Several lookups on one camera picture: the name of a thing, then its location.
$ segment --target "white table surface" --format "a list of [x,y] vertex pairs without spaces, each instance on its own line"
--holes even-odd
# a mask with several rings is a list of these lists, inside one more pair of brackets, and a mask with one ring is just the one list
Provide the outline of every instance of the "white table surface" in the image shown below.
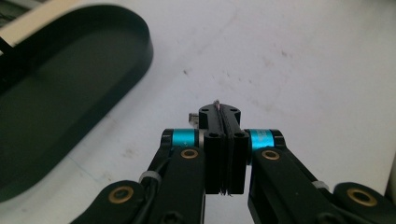
[[[395,1],[74,2],[144,18],[152,65],[43,180],[0,203],[0,223],[72,221],[108,184],[137,181],[162,131],[189,128],[189,112],[216,99],[242,111],[242,128],[282,131],[331,189],[353,181],[384,193],[396,149]],[[206,196],[205,223],[252,223],[247,200]]]

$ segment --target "dark green tray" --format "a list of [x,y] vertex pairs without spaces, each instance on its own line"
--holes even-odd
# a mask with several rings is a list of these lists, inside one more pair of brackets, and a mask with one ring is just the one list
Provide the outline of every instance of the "dark green tray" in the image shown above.
[[115,6],[70,12],[0,56],[0,202],[32,187],[149,69],[149,28]]

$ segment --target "screw hole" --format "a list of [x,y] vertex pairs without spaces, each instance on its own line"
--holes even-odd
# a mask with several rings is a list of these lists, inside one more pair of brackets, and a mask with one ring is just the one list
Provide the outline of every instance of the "screw hole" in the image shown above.
[[266,150],[262,153],[262,156],[270,161],[277,161],[279,160],[280,156],[277,152],[273,151],[273,150]]
[[134,195],[134,190],[129,186],[121,186],[111,190],[108,194],[108,200],[111,203],[125,203]]
[[349,198],[352,199],[355,203],[359,203],[368,207],[373,207],[377,205],[376,198],[365,190],[352,188],[348,189],[346,193],[347,196],[349,196]]
[[195,149],[185,149],[181,151],[181,157],[184,159],[194,159],[198,156],[198,152]]

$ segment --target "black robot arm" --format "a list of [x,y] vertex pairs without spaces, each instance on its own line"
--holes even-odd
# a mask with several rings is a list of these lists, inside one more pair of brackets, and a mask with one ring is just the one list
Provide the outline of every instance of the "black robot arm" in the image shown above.
[[241,130],[239,109],[216,101],[190,115],[196,129],[167,129],[139,182],[103,189],[73,224],[204,222],[206,194],[243,194],[255,223],[396,223],[396,208],[356,183],[331,194],[286,147],[278,130]]

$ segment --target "blue band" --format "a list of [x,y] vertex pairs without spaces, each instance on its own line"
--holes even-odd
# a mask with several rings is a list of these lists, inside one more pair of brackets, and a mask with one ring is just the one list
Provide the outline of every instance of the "blue band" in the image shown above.
[[251,140],[251,153],[262,147],[273,147],[274,136],[270,130],[264,129],[249,129]]
[[194,129],[174,129],[172,136],[172,147],[194,147]]

